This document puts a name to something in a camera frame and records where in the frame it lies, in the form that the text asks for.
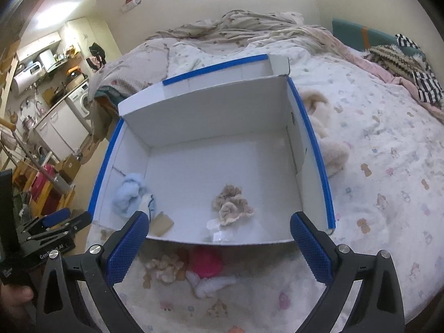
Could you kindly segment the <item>person's left hand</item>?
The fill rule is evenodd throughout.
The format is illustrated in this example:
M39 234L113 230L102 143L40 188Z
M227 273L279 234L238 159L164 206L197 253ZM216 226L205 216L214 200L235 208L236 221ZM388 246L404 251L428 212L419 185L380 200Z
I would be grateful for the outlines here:
M1 332L33 332L26 305L34 298L28 286L1 284Z

